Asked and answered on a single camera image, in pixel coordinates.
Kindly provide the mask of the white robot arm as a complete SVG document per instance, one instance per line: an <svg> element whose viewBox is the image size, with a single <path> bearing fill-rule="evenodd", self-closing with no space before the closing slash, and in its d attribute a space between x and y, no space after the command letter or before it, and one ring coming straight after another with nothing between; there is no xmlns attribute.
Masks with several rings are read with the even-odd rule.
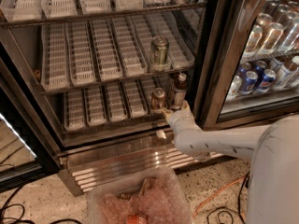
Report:
<svg viewBox="0 0 299 224"><path fill-rule="evenodd" d="M203 152L250 160L246 224L298 224L298 115L270 125L204 131L187 102L162 112L180 152L196 160Z"/></svg>

